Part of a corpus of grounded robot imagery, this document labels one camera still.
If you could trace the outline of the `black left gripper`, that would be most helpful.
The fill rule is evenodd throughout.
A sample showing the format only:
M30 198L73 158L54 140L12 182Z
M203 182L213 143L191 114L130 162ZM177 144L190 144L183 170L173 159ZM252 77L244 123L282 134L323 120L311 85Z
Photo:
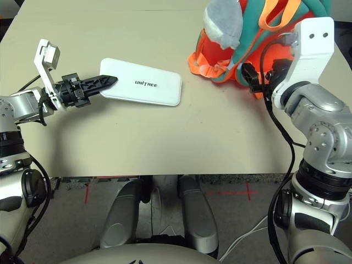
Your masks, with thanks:
M89 96L99 94L100 91L109 88L117 81L117 77L110 75L99 75L80 80L78 74L74 73L62 76L62 81L54 86L63 106L80 108L90 104Z

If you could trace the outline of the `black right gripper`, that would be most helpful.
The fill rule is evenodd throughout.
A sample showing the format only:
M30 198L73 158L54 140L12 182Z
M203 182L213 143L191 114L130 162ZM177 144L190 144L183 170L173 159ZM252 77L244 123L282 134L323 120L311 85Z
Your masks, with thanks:
M250 92L262 92L263 94L272 94L274 89L285 79L288 70L292 64L288 59L274 59L272 69L264 72L264 59L260 59L260 76L251 63L243 63L241 66L241 75L249 86Z

